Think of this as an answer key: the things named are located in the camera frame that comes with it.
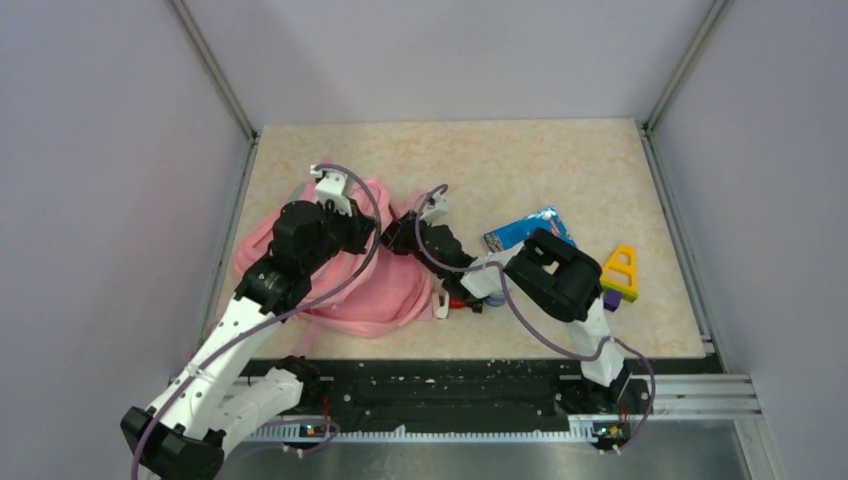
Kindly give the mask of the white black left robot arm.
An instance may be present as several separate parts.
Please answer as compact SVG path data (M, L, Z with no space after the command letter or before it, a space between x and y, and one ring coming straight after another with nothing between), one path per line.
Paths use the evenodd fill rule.
M258 383L229 394L258 347L306 299L312 275L340 253L371 262L381 220L353 200L298 200L284 205L266 252L249 267L213 332L183 371L147 407L130 408L121 430L133 453L130 476L213 479L229 454L276 415L308 413L320 386L292 368L273 368Z

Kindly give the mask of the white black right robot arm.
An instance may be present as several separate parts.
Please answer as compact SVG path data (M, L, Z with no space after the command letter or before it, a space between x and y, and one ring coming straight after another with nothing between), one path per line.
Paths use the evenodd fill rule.
M509 295L520 290L565 324L576 347L569 356L580 362L589 404L612 412L626 400L631 374L605 316L602 269L588 254L537 228L507 250L472 257L448 226L430 225L413 211L393 221L381 242L395 254L415 257L451 298L474 310L494 295L515 309Z

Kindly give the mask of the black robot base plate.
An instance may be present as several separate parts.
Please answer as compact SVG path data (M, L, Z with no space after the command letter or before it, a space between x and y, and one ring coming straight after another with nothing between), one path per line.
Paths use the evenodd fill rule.
M315 443L330 426L338 442L590 441L609 446L650 421L731 420L759 404L744 376L713 358L629 360L630 379L606 393L579 365L555 359L297 360L302 381L290 406L248 431L252 440Z

